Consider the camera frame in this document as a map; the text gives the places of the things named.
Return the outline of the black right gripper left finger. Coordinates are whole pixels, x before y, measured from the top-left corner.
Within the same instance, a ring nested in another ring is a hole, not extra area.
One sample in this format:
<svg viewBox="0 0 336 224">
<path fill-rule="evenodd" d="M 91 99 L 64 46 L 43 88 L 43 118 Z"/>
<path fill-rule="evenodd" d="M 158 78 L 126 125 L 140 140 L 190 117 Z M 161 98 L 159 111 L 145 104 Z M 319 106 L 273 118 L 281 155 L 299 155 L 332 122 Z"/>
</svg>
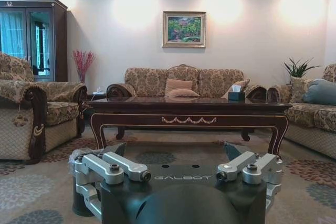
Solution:
<svg viewBox="0 0 336 224">
<path fill-rule="evenodd" d="M 72 153 L 73 205 L 79 216 L 101 216 L 100 186 L 119 185 L 127 177 L 134 182 L 146 183 L 151 173 L 144 164 L 135 163 L 124 156 L 126 143 L 103 149 L 82 148 Z"/>
</svg>

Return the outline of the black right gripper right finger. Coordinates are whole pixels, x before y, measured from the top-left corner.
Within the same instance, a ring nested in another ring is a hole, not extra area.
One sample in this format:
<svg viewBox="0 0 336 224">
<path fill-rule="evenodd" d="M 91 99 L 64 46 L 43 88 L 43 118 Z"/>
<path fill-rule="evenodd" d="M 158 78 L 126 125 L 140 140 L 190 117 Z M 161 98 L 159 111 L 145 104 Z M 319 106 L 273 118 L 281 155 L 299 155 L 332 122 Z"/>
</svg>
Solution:
<svg viewBox="0 0 336 224">
<path fill-rule="evenodd" d="M 215 215 L 265 216 L 281 191 L 281 158 L 227 143 L 224 150 L 229 162 L 217 167 Z"/>
</svg>

